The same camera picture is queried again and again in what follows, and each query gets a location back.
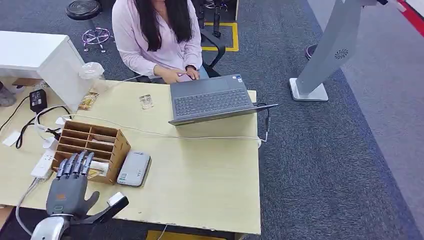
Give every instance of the laptop keyboard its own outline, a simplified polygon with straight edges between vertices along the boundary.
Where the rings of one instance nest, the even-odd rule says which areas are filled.
[[[179,97],[174,103],[177,117],[207,115],[251,105],[249,95],[243,88]]]

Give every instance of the laptop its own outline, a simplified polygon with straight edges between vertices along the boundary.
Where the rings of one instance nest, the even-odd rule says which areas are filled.
[[[240,74],[170,85],[174,126],[253,114],[278,104],[255,106]]]

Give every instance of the stool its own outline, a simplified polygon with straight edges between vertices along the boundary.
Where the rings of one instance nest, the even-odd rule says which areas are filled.
[[[85,21],[88,20],[89,30],[82,34],[82,42],[84,43],[84,52],[88,52],[88,45],[99,45],[101,52],[105,53],[102,43],[109,38],[113,38],[109,30],[96,27],[92,18],[99,15],[102,11],[100,3],[96,0],[74,0],[66,8],[66,15],[73,20]]]

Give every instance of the gray power bank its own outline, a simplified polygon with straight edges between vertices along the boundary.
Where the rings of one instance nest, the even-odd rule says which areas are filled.
[[[149,154],[130,150],[123,162],[116,182],[122,185],[140,187],[146,176],[150,160]]]

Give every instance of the gray robotic hand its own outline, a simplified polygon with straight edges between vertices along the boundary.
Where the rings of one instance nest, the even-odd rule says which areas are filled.
[[[88,154],[84,150],[60,163],[48,192],[46,211],[49,217],[37,224],[31,240],[60,240],[70,226],[105,223],[129,204],[127,197],[118,192],[107,201],[108,207],[105,210],[86,218],[87,212],[100,196],[95,191],[85,200],[87,174],[93,157],[94,153]]]

